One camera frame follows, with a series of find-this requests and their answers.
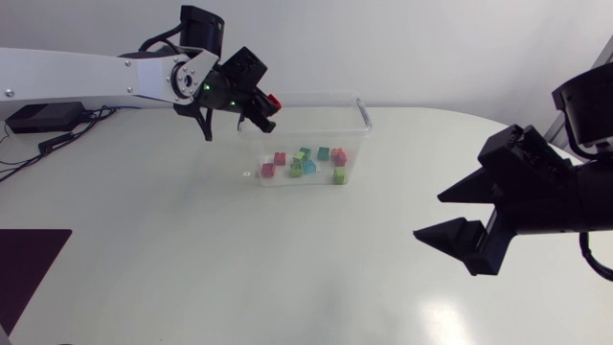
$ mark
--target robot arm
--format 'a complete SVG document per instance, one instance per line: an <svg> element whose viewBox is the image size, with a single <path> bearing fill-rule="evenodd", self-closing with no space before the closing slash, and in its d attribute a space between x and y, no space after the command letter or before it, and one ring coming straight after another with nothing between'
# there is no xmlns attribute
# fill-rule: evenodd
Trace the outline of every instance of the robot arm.
<svg viewBox="0 0 613 345"><path fill-rule="evenodd" d="M578 232L582 256L613 281L613 270L598 263L588 246L588 232L613 229L611 95L613 63L554 91L571 149L589 162L573 166L532 126L510 126L486 141L481 169L439 194L442 202L494 204L488 225L457 218L416 231L415 237L462 261L472 275L496 275L514 236Z"/></svg>
<svg viewBox="0 0 613 345"><path fill-rule="evenodd" d="M247 48L225 64L221 54L224 22L193 6L181 9L181 24L147 40L139 52L121 57L0 48L2 101L93 96L138 96L172 103L179 115L194 117L212 140L213 110L250 119L264 132L281 104L257 87L266 66ZM181 46L168 38L181 34ZM169 49L148 52L157 43ZM208 108L205 120L200 107Z"/></svg>

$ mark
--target black power supply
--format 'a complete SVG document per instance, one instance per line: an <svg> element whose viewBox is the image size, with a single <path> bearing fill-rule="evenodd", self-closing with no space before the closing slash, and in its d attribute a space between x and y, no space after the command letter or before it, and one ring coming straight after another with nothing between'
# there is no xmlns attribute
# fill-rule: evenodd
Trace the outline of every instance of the black power supply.
<svg viewBox="0 0 613 345"><path fill-rule="evenodd" d="M30 104L12 114L6 124L13 133L71 131L84 110L81 102Z"/></svg>

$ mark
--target green cube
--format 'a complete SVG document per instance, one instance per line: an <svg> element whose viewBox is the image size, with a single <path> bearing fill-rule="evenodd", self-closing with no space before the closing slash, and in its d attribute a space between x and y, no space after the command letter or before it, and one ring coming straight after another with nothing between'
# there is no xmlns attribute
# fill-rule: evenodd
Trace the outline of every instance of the green cube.
<svg viewBox="0 0 613 345"><path fill-rule="evenodd" d="M304 161L307 161L310 159L310 149L300 148L300 152L303 152L305 154L305 157L303 158Z"/></svg>
<svg viewBox="0 0 613 345"><path fill-rule="evenodd" d="M305 153L302 151L299 151L298 153L294 154L294 162L302 162L305 160Z"/></svg>
<svg viewBox="0 0 613 345"><path fill-rule="evenodd" d="M345 183L345 167L337 167L334 169L334 184Z"/></svg>
<svg viewBox="0 0 613 345"><path fill-rule="evenodd" d="M317 159L329 160L329 148L319 148L317 151Z"/></svg>
<svg viewBox="0 0 613 345"><path fill-rule="evenodd" d="M303 173L304 171L302 164L294 162L289 166L289 175L291 177L300 177L303 175Z"/></svg>

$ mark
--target white wall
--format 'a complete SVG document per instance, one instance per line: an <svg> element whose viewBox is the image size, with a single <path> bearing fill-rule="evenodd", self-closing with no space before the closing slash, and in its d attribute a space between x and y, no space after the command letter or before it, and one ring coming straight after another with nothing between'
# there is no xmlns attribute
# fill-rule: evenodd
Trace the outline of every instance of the white wall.
<svg viewBox="0 0 613 345"><path fill-rule="evenodd" d="M119 55L178 23L181 3L225 19L224 58L252 49L267 91L355 89L541 130L551 91L613 35L610 0L2 0L0 45Z"/></svg>

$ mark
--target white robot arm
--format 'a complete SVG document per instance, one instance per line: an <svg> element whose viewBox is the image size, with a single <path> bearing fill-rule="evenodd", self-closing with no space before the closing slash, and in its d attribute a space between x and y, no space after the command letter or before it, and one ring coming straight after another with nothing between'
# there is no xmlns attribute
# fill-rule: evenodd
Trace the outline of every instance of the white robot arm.
<svg viewBox="0 0 613 345"><path fill-rule="evenodd" d="M0 48L0 101L132 95L173 104L193 117L211 141L213 110L251 120L263 132L281 104L257 87L267 67L247 48L219 64L223 20L194 6L181 8L181 24L120 57ZM181 34L180 46L168 38ZM155 43L165 50L149 52ZM207 108L207 118L200 108Z"/></svg>

